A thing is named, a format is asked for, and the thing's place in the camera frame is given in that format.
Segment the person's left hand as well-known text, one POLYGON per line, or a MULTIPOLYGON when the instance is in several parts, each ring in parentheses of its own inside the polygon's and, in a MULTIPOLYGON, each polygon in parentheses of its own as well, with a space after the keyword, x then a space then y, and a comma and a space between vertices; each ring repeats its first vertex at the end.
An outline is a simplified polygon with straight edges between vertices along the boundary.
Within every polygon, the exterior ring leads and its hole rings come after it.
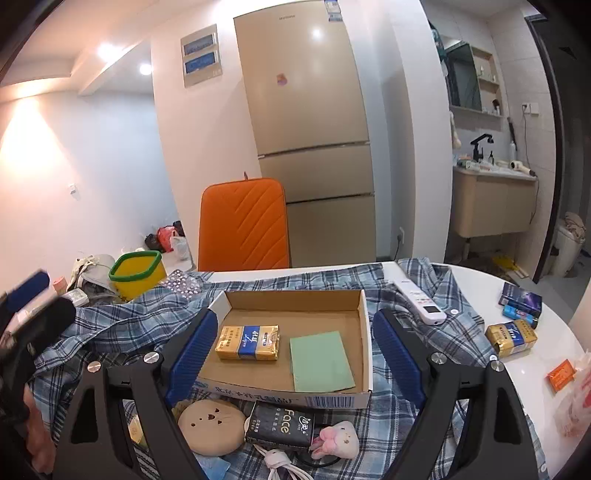
POLYGON ((56 448, 28 387, 24 388, 23 401, 29 409, 29 418, 25 423, 26 445, 32 455, 32 466, 38 473, 51 474, 55 464, 56 448))

